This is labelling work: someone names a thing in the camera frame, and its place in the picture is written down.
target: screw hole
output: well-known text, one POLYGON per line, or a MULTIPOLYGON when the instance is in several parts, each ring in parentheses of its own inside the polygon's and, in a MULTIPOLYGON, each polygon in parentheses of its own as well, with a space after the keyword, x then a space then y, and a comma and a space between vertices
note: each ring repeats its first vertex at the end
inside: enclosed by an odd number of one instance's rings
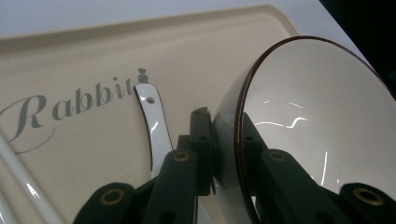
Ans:
POLYGON ((176 214, 172 211, 163 212, 158 219, 161 224, 171 224, 176 220, 176 214))
POLYGON ((271 152, 270 153, 270 158, 273 161, 285 161, 286 160, 285 154, 280 153, 280 152, 271 152))
POLYGON ((190 154, 187 152, 178 152, 173 156, 175 161, 187 161, 190 158, 190 154))
POLYGON ((364 188, 353 189, 353 194, 364 203, 373 206, 380 206, 384 204, 384 199, 374 191, 364 188))
POLYGON ((102 194, 100 202, 103 205, 113 205, 122 201, 125 197, 125 191, 122 189, 110 189, 102 194))

